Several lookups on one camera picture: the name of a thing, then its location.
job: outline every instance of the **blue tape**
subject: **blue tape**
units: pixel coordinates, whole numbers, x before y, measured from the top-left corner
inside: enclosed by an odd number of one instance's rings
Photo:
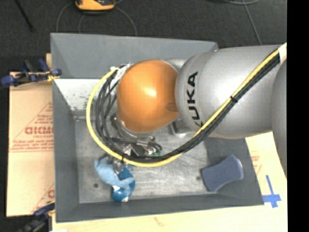
[[[269,195],[263,195],[263,196],[262,196],[262,197],[263,197],[263,201],[264,201],[265,203],[270,202],[271,207],[272,207],[272,208],[276,208],[276,207],[278,207],[277,202],[278,202],[278,201],[281,201],[281,197],[280,197],[279,194],[274,194],[274,190],[272,189],[271,182],[270,182],[270,179],[269,179],[269,176],[268,176],[268,175],[266,175],[266,180],[267,180],[267,182],[268,182],[268,186],[269,186],[269,189],[270,189],[270,193],[271,193],[271,194],[269,194]]]

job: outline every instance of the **yellow cable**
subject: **yellow cable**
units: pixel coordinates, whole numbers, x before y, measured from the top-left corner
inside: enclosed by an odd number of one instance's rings
[[[273,53],[271,53],[266,59],[264,59],[251,73],[250,75],[242,82],[242,84],[235,90],[235,92],[232,94],[231,97],[229,97],[221,106],[220,108],[209,118],[209,120],[207,120],[205,122],[205,124],[196,132],[196,134],[192,137],[196,137],[197,135],[199,135],[201,133],[202,130],[204,130],[209,124],[211,124],[216,117],[222,112],[223,109],[226,108],[226,106],[228,105],[228,103],[232,100],[232,97],[234,97],[235,95],[237,95],[242,88],[244,88],[256,75],[257,73],[268,63],[270,62],[277,54],[279,53],[278,50],[275,50]],[[165,160],[162,161],[158,161],[158,162],[136,162],[133,160],[129,160],[126,158],[123,158],[121,155],[117,154],[116,152],[112,151],[110,148],[108,148],[104,143],[102,143],[102,141],[97,137],[96,133],[94,132],[92,125],[91,125],[91,119],[90,119],[90,108],[91,108],[91,104],[93,101],[93,98],[95,96],[95,93],[98,91],[98,89],[100,88],[100,86],[117,70],[117,68],[115,68],[114,70],[108,72],[105,76],[103,76],[99,82],[95,85],[95,87],[93,88],[93,90],[91,91],[91,94],[89,96],[88,99],[88,103],[87,103],[87,107],[86,107],[86,122],[87,122],[87,127],[88,130],[90,132],[90,135],[92,136],[92,138],[95,140],[95,142],[108,154],[110,154],[111,156],[119,159],[119,160],[123,160],[126,163],[132,164],[134,166],[138,166],[138,167],[158,167],[158,166],[162,166],[164,164],[167,164],[169,162],[172,162],[173,160],[175,160],[176,158],[178,158],[182,153],[179,153],[175,156],[169,157]]]
[[[262,61],[249,75],[248,77],[240,84],[240,86],[235,90],[235,92],[232,94],[232,97],[235,97],[241,89],[243,89],[255,76],[256,74],[269,62],[271,61],[274,56],[276,56],[279,53],[278,50],[275,50],[272,52],[266,59]],[[229,97],[222,106],[205,122],[205,124],[194,134],[193,137],[196,137],[199,135],[199,133],[204,130],[211,122],[215,120],[215,118],[221,113],[221,111],[227,106],[227,104],[232,100],[231,97]]]
[[[109,78],[117,69],[114,69],[110,72],[108,72],[105,76],[103,76],[101,78],[101,80],[95,85],[95,87],[93,88],[93,90],[90,93],[89,99],[88,99],[88,103],[87,103],[87,107],[86,107],[86,122],[87,122],[87,127],[88,130],[90,132],[90,135],[92,136],[92,138],[95,140],[95,142],[108,154],[110,154],[111,156],[119,159],[119,160],[123,160],[126,163],[138,166],[138,167],[158,167],[164,164],[167,164],[173,160],[175,160],[177,157],[179,157],[181,154],[172,156],[168,159],[162,160],[162,161],[158,161],[158,162],[136,162],[136,161],[132,161],[126,158],[123,158],[121,155],[117,154],[116,152],[112,151],[110,148],[108,148],[104,143],[102,143],[102,141],[97,137],[96,133],[94,132],[92,125],[91,125],[91,119],[90,119],[90,109],[91,109],[91,104],[92,104],[92,100],[95,96],[95,93],[97,92],[97,90],[100,88],[100,86],[105,82],[105,80],[107,78]]]

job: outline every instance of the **blue foam object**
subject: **blue foam object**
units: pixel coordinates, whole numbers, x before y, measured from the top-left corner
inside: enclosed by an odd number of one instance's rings
[[[201,174],[206,188],[211,192],[217,192],[226,184],[244,178],[242,164],[234,155],[214,166],[203,168]]]

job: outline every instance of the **black wire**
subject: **black wire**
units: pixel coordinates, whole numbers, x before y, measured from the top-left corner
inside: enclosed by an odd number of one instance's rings
[[[175,150],[162,155],[162,156],[131,156],[128,154],[125,154],[123,151],[117,148],[115,143],[126,143],[125,139],[115,139],[111,138],[109,136],[107,126],[106,126],[106,121],[105,117],[108,115],[110,112],[110,109],[114,103],[115,97],[111,103],[108,104],[107,109],[104,112],[104,116],[101,118],[102,119],[102,125],[105,131],[106,136],[101,137],[102,140],[110,147],[112,151],[115,153],[121,155],[123,158],[126,158],[128,160],[133,160],[136,162],[159,162],[162,160],[166,160],[172,156],[185,153],[189,151],[190,149],[196,147],[199,143],[201,143],[207,136],[209,136],[213,130],[220,124],[220,122],[225,118],[225,116],[228,114],[228,112],[232,109],[232,107],[236,104],[236,102],[254,85],[256,84],[262,77],[264,77],[267,73],[269,73],[274,67],[276,67],[280,63],[280,55],[277,54],[274,58],[272,58],[260,71],[257,72],[255,77],[253,77],[252,80],[250,80],[234,97],[232,97],[231,101],[226,105],[226,107],[218,114],[218,116],[206,127],[204,128],[196,137],[190,139],[186,143],[184,143],[182,146],[176,148]],[[106,91],[106,87],[109,87],[111,80],[113,79],[113,76],[108,78],[108,80],[105,82],[103,85],[100,93],[103,94],[104,90]],[[104,102],[106,101],[107,97],[110,95],[111,90],[104,95],[103,103],[100,103],[100,109],[102,109]]]

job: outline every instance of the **cardboard sheet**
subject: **cardboard sheet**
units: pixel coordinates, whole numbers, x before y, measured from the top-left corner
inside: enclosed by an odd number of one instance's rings
[[[55,199],[52,82],[10,87],[9,96],[6,216],[32,215]]]

